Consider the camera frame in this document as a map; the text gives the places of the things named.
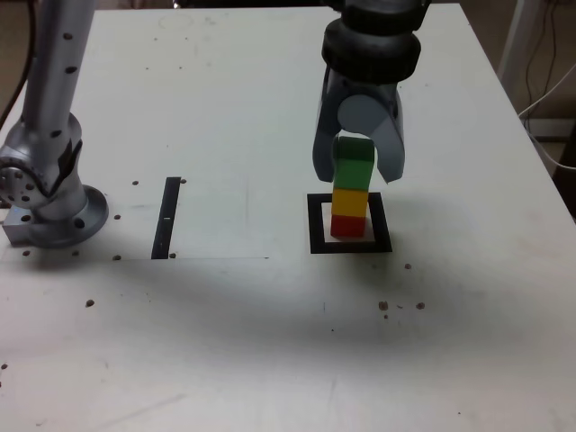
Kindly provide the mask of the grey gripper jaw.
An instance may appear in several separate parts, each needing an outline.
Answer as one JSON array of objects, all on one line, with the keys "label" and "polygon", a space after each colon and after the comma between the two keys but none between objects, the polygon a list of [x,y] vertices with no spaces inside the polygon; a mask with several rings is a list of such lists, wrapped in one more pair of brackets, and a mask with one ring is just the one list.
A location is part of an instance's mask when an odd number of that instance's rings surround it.
[{"label": "grey gripper jaw", "polygon": [[377,168],[386,183],[402,178],[405,165],[403,117],[400,108],[388,108],[384,102],[364,95],[344,97],[337,117],[341,130],[366,136],[377,153]]},{"label": "grey gripper jaw", "polygon": [[322,182],[332,182],[334,178],[334,139],[341,131],[338,109],[346,93],[342,84],[338,73],[326,66],[312,148],[313,166]]}]

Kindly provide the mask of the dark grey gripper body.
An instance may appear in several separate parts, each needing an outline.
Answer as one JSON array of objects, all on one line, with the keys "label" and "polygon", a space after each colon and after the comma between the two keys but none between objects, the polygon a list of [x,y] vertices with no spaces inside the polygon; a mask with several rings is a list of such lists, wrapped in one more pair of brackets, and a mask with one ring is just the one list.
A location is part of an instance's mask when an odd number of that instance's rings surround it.
[{"label": "dark grey gripper body", "polygon": [[332,95],[368,95],[391,109],[400,108],[400,95],[398,93],[397,83],[390,85],[371,85],[356,82],[339,74],[331,67],[326,66],[322,89],[320,94],[320,103],[325,103]]}]

